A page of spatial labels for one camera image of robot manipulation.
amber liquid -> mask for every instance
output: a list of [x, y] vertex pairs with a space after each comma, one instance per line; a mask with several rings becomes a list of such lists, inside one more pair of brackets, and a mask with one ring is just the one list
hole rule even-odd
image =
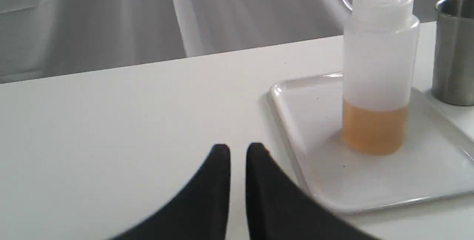
[[383, 155], [397, 151], [405, 141], [408, 106], [391, 111], [370, 111], [344, 100], [342, 136], [350, 149]]

metal cup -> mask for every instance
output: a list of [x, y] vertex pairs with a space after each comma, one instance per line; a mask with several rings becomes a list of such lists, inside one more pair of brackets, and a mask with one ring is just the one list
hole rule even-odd
[[440, 0], [437, 11], [433, 96], [474, 105], [474, 0]]

white table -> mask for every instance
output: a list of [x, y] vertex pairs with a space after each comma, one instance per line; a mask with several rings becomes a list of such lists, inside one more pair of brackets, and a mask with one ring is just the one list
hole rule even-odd
[[[431, 86], [435, 24], [414, 85]], [[214, 143], [232, 151], [227, 239], [248, 238], [247, 145], [294, 179], [271, 84], [338, 71], [342, 37], [0, 85], [0, 239], [105, 239], [169, 201]], [[474, 110], [443, 106], [474, 136]], [[474, 196], [347, 217], [387, 240], [474, 238]]]

white tray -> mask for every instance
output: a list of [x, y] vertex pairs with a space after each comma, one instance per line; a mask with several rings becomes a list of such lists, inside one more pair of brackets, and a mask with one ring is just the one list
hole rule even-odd
[[303, 174], [300, 185], [339, 213], [356, 213], [474, 191], [474, 143], [413, 89], [405, 145], [389, 156], [353, 152], [340, 140], [342, 73], [270, 90]]

squeeze bottle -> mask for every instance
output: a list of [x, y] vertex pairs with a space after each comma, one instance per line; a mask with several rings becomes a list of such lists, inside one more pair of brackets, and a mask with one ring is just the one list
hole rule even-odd
[[420, 31], [413, 0], [354, 0], [344, 26], [343, 139], [391, 154], [405, 140]]

